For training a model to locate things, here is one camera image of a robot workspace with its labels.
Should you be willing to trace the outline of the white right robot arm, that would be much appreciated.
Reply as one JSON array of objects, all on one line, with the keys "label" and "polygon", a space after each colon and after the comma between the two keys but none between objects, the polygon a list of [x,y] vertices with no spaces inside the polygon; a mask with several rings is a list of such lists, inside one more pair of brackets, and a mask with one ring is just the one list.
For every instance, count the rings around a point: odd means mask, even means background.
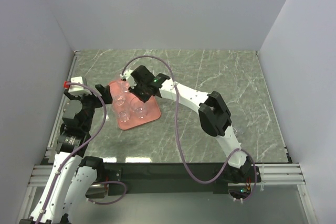
[{"label": "white right robot arm", "polygon": [[127,69],[120,78],[130,84],[129,91],[144,103],[157,96],[175,101],[177,106],[183,105],[197,113],[202,130],[215,138],[226,155],[222,168],[208,183],[221,175],[226,175],[230,183],[245,182],[249,176],[253,176],[255,182],[258,181],[255,162],[241,148],[232,127],[231,112],[220,93],[197,91],[176,82],[173,76],[162,73],[155,76],[145,66],[135,70]]}]

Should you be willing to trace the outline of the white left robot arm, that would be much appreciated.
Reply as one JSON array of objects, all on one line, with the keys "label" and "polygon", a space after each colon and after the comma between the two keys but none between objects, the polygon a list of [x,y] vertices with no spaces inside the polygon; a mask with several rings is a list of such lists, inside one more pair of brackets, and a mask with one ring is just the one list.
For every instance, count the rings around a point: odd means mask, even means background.
[{"label": "white left robot arm", "polygon": [[97,84],[94,89],[82,83],[66,82],[62,124],[57,138],[54,163],[44,191],[35,209],[20,223],[70,223],[70,215],[93,183],[106,176],[103,160],[85,157],[95,110],[113,101],[109,86]]}]

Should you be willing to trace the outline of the clear glass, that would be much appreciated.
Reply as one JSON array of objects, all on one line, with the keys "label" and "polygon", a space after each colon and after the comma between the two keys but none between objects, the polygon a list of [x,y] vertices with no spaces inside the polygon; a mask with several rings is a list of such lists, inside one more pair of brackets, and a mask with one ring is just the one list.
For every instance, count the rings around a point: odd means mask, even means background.
[{"label": "clear glass", "polygon": [[244,133],[244,130],[242,130],[240,128],[236,128],[236,127],[233,127],[233,131],[234,131],[235,135],[242,135]]},{"label": "clear glass", "polygon": [[123,106],[126,103],[126,96],[123,93],[117,94],[113,97],[114,106]]},{"label": "clear glass", "polygon": [[118,87],[122,93],[128,93],[130,84],[127,81],[117,81]]},{"label": "clear glass", "polygon": [[131,117],[130,108],[126,104],[117,106],[116,113],[120,122],[127,122]]},{"label": "clear glass", "polygon": [[142,102],[139,98],[132,98],[132,100],[130,101],[130,107],[138,118],[143,119],[147,116],[146,104]]}]

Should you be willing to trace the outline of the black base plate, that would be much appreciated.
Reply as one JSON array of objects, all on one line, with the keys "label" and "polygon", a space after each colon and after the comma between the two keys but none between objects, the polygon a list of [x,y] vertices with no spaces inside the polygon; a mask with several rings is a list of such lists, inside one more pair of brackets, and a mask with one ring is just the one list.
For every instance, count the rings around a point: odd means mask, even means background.
[{"label": "black base plate", "polygon": [[212,192],[228,194],[229,184],[261,182],[258,167],[247,161],[242,168],[233,168],[221,163],[189,163],[188,166],[200,180],[218,178],[207,185],[202,185],[191,178],[182,163],[104,163],[98,158],[88,157],[80,167],[88,166],[97,174],[89,183],[99,185],[98,191],[87,192],[90,198],[153,193],[196,193]]}]

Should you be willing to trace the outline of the aluminium mounting rail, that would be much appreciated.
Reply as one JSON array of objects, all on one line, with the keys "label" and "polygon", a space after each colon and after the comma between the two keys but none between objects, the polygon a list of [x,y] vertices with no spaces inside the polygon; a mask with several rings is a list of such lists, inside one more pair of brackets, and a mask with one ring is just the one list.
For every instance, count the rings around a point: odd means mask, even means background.
[{"label": "aluminium mounting rail", "polygon": [[[299,165],[297,164],[255,164],[256,167],[259,168],[259,172],[261,175],[261,182],[256,183],[252,182],[250,186],[246,186],[243,183],[240,184],[229,184],[229,193],[234,199],[239,201],[246,200],[252,193],[253,188],[258,185],[301,185],[304,183],[304,178],[301,172]],[[200,180],[198,179],[194,173],[189,168],[188,164],[184,165],[187,173],[191,176],[193,180],[196,182],[207,185],[208,180]],[[45,188],[47,180],[49,178],[50,172],[52,170],[53,164],[51,166],[40,166],[38,168],[38,175],[44,175],[45,179],[41,181],[35,181],[34,185],[39,187],[42,186]],[[87,192],[90,189],[99,189],[98,184],[94,184],[94,186],[89,187]],[[85,200],[92,201],[93,198],[90,198],[85,194]],[[122,199],[126,194],[121,196],[116,196],[117,200]]]}]

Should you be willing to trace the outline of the pink plastic tray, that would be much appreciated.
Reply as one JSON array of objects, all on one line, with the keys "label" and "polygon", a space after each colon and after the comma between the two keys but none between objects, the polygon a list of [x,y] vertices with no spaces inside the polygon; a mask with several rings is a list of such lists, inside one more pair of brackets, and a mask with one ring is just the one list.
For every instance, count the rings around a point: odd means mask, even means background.
[{"label": "pink plastic tray", "polygon": [[[122,93],[118,87],[117,81],[112,81],[109,83],[110,86],[110,90],[111,90],[111,95],[112,98],[117,95]],[[114,106],[112,104],[112,109],[115,113],[116,116],[116,120],[117,120],[117,125],[121,130],[130,130],[132,128],[138,127],[140,125],[146,124],[146,123],[150,123],[153,122],[157,119],[160,118],[161,116],[161,111],[160,108],[156,102],[156,99],[154,97],[151,97],[149,99],[149,101],[146,104],[146,108],[147,108],[147,116],[143,119],[140,119],[136,116],[136,114],[131,110],[130,107],[130,101],[132,100],[132,98],[136,97],[134,94],[128,92],[128,93],[123,93],[126,96],[126,105],[129,106],[130,111],[131,111],[131,117],[127,122],[120,122],[116,113],[116,106]]]}]

